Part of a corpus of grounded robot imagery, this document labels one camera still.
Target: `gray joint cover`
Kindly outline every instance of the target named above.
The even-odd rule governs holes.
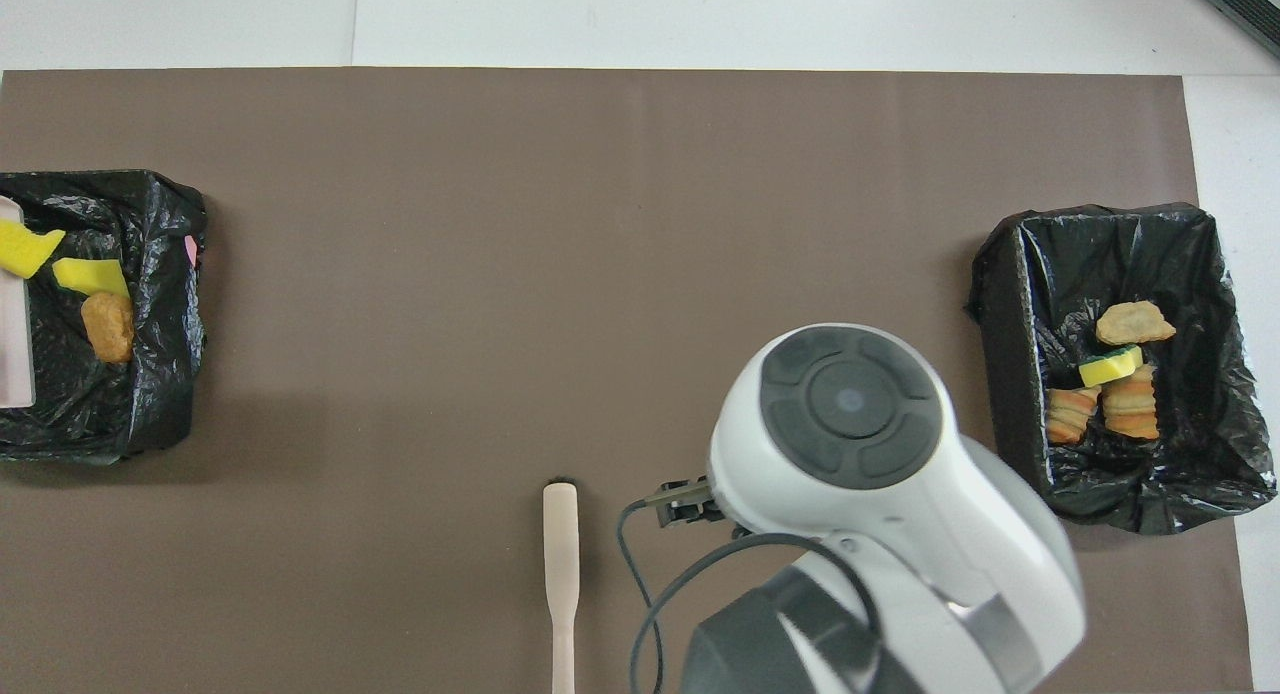
[[[764,357],[760,412],[787,458],[845,489],[881,489],[919,471],[942,432],[928,371],[872,332],[814,327]]]
[[[780,621],[786,617],[854,694],[922,694],[877,635],[804,571],[786,567],[698,625],[681,691],[813,694],[813,681]]]

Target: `brown table surface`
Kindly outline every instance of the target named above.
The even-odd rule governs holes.
[[[716,70],[6,73],[0,169],[206,193],[195,432],[0,466],[0,689],[548,689],[540,489],[576,476],[579,688],[643,616],[612,526],[703,472],[773,335],[914,343],[991,443],[968,266],[1001,216],[1196,201],[1181,85]],[[1230,521],[1070,526],[1089,635],[1046,691],[1248,689]],[[631,526],[657,584],[730,525]],[[796,554],[714,569],[690,627]]]

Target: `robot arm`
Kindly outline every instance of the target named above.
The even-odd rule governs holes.
[[[687,693],[1023,694],[1084,635],[1061,525],[891,334],[773,339],[726,397],[708,480],[726,516],[820,540],[859,581],[805,554],[698,627]]]

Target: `yellow sponge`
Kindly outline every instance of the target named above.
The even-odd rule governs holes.
[[[0,220],[0,268],[31,279],[65,236],[61,229],[36,234],[18,222]]]
[[[87,257],[60,257],[54,262],[54,278],[59,287],[77,289],[86,297],[99,292],[110,292],[129,298],[129,287],[124,283],[124,271],[114,257],[109,260],[88,260]]]
[[[1129,344],[1110,355],[1092,357],[1080,365],[1080,380],[1085,387],[1097,387],[1129,376],[1142,366],[1142,350]]]

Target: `pastry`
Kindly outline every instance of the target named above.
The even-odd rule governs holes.
[[[1160,342],[1176,332],[1169,321],[1165,321],[1160,307],[1152,302],[1128,302],[1107,307],[1097,325],[1098,341],[1107,344]]]
[[[1156,366],[1144,362],[1133,375],[1102,384],[1102,419],[1116,434],[1158,439],[1156,428]]]
[[[1050,444],[1075,444],[1084,438],[1084,428],[1098,408],[1098,387],[1085,389],[1047,389]]]

